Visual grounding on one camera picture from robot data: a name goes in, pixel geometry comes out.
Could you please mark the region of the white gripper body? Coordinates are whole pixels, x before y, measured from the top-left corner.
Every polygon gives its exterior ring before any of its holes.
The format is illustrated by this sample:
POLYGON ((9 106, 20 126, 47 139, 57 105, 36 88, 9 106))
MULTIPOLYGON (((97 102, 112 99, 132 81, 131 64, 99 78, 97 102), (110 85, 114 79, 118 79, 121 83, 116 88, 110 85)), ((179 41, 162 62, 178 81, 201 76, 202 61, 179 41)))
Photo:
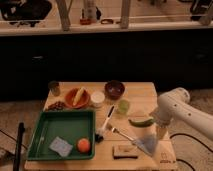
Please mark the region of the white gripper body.
POLYGON ((156 108, 151 112, 151 116, 156 123, 157 139, 161 140, 164 138, 167 132, 168 119, 166 118, 166 114, 160 109, 156 108))

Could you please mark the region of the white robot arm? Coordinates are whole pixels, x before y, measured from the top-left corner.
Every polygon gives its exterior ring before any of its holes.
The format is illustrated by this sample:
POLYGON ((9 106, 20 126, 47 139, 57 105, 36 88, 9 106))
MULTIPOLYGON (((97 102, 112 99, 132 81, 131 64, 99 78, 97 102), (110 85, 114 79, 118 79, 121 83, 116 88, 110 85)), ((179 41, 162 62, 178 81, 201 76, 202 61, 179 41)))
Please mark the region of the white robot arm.
POLYGON ((152 115, 160 127, 177 118, 213 141, 213 116, 189 105, 190 94, 184 88, 175 88, 157 97, 157 107, 152 115))

